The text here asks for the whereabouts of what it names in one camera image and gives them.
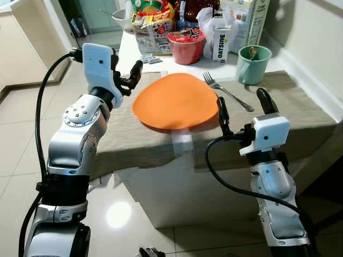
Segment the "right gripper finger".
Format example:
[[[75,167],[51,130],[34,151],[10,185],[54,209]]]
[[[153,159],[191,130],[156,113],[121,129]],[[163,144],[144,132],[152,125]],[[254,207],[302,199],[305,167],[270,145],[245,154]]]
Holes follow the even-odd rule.
[[[278,107],[276,103],[272,100],[270,94],[264,88],[258,88],[256,90],[256,95],[260,101],[260,106],[265,115],[278,113]]]
[[[219,124],[222,134],[232,134],[229,127],[229,113],[226,108],[225,98],[223,98],[223,96],[218,96],[217,106]]]

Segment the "orange plastic plate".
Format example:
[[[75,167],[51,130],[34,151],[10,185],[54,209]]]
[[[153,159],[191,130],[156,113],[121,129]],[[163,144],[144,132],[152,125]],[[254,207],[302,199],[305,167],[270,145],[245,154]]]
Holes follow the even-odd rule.
[[[132,112],[154,129],[189,129],[217,115],[217,98],[215,91],[196,76],[172,73],[140,91]]]

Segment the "small blister pack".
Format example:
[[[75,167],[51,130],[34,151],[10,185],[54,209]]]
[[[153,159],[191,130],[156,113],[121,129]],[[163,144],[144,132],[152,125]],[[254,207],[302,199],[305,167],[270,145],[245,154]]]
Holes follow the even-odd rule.
[[[158,62],[162,62],[162,59],[158,56],[152,55],[152,54],[144,54],[140,56],[140,61],[142,61],[144,64],[156,64]]]

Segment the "printed grey food box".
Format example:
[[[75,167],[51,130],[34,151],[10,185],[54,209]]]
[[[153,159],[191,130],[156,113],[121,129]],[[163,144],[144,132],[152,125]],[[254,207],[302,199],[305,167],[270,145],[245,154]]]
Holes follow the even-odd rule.
[[[152,24],[135,22],[132,27],[141,54],[172,54],[167,34],[173,31],[173,22],[163,21]]]

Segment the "green cup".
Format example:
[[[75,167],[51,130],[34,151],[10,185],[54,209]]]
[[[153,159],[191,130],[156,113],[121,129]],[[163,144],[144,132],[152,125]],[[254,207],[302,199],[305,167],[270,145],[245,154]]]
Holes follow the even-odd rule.
[[[255,85],[264,77],[272,51],[262,45],[247,45],[238,50],[235,80],[241,84]]]

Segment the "red instant noodle bowl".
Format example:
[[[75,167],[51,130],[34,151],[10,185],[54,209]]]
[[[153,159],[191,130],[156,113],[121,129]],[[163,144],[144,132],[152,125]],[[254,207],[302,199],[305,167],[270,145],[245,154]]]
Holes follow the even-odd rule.
[[[174,61],[181,65],[194,64],[203,56],[204,33],[199,28],[186,28],[167,34]]]

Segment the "colourful snack packet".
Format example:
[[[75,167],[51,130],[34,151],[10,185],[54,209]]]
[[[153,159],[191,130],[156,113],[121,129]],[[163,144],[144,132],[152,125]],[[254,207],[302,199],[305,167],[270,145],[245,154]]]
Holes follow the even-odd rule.
[[[176,0],[129,0],[132,5],[131,25],[134,29],[153,27],[161,32],[175,28]]]

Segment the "white Oatside milk carton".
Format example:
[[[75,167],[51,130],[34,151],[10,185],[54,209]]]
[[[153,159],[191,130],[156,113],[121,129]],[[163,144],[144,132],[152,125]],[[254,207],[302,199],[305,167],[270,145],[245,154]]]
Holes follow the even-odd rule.
[[[229,35],[232,31],[232,27],[223,18],[213,18],[213,49],[212,49],[212,61],[225,63],[226,51],[228,47]]]

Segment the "large green white carton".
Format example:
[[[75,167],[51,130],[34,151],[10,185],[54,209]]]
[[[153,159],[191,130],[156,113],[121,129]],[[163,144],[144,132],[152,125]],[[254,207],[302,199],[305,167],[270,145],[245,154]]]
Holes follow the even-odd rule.
[[[232,20],[236,32],[230,43],[230,52],[238,53],[247,45],[258,45],[271,0],[220,0],[224,17]]]

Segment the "white plastic bag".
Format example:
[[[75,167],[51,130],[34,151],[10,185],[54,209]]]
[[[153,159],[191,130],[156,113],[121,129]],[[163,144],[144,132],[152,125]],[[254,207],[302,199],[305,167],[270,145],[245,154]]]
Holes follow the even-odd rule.
[[[228,44],[233,42],[237,36],[237,25],[235,18],[231,14],[223,14],[221,18],[214,17],[214,9],[205,7],[199,10],[197,15],[199,29],[205,37],[203,56],[204,58],[213,59],[213,49],[215,44],[215,30],[218,28],[228,28]]]

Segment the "dark red bag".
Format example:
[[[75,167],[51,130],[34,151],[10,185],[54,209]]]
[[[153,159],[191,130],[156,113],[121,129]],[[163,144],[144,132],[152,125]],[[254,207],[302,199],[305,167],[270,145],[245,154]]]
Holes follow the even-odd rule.
[[[174,23],[176,29],[197,28],[198,13],[201,9],[212,7],[213,12],[220,9],[220,0],[174,0]]]

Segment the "cream kitchen cabinet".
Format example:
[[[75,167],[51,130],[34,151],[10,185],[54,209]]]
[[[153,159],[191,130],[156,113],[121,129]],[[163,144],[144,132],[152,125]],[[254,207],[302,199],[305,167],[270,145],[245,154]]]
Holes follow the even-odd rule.
[[[41,83],[76,45],[58,0],[0,0],[0,90]]]

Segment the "black robot foot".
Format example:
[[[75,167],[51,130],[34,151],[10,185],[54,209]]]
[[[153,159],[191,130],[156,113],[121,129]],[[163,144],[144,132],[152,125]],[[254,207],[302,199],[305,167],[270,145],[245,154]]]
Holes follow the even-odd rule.
[[[166,254],[155,247],[140,247],[135,257],[166,257]]]

